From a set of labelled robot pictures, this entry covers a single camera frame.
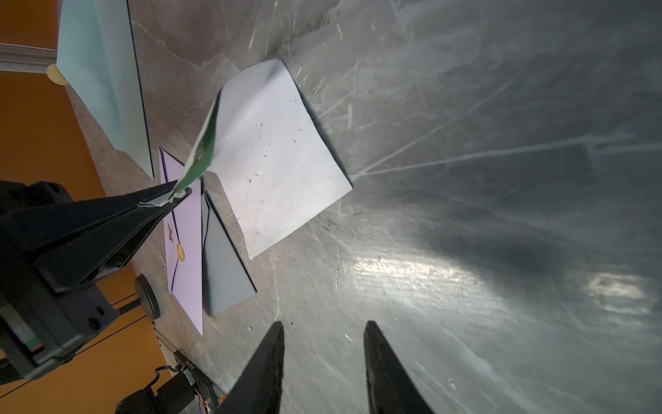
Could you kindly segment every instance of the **gray marble surface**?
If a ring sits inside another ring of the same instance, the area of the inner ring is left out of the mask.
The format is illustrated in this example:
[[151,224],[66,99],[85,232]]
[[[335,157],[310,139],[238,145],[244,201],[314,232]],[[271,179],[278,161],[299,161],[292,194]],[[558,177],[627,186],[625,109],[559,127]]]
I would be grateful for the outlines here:
[[[186,159],[214,94],[287,65],[354,190],[248,260],[200,336],[134,265],[157,328],[231,388],[285,325],[283,413],[365,413],[376,320],[441,413],[662,403],[662,13],[653,1],[130,0],[152,152]],[[109,195],[153,185],[72,101]]]

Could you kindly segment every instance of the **gold sticker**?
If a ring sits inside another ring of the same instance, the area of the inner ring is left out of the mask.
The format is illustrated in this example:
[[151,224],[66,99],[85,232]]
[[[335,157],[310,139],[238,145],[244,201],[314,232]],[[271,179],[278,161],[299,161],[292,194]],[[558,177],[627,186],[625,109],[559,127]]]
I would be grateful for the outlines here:
[[184,247],[180,243],[177,243],[177,257],[183,262],[184,261]]

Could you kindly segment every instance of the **wheel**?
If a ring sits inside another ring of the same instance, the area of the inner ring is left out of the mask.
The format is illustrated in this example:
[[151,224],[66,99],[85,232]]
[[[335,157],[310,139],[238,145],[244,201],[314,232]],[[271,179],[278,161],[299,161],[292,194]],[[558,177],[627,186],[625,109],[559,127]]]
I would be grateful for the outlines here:
[[136,278],[134,282],[136,286],[136,295],[140,299],[140,305],[147,316],[152,319],[159,319],[161,317],[161,309],[159,308],[159,303],[156,301],[156,295],[150,286],[150,282],[147,281],[145,275],[141,274]]

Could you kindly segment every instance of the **purple envelope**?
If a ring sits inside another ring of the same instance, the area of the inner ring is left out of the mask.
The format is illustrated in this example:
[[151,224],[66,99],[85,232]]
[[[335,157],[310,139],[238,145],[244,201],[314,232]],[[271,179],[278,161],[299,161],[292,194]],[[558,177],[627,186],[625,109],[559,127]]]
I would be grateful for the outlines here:
[[[159,148],[161,183],[177,181],[184,165]],[[189,186],[193,193],[164,217],[165,266],[168,289],[203,334],[202,183]]]

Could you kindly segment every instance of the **light blue paper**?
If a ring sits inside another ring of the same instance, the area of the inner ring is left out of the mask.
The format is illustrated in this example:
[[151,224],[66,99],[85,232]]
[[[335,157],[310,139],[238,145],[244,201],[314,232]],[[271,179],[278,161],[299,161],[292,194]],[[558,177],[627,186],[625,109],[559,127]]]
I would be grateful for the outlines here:
[[126,1],[64,0],[57,66],[113,148],[154,178]]
[[215,315],[255,294],[255,287],[206,194],[203,214],[203,309]]

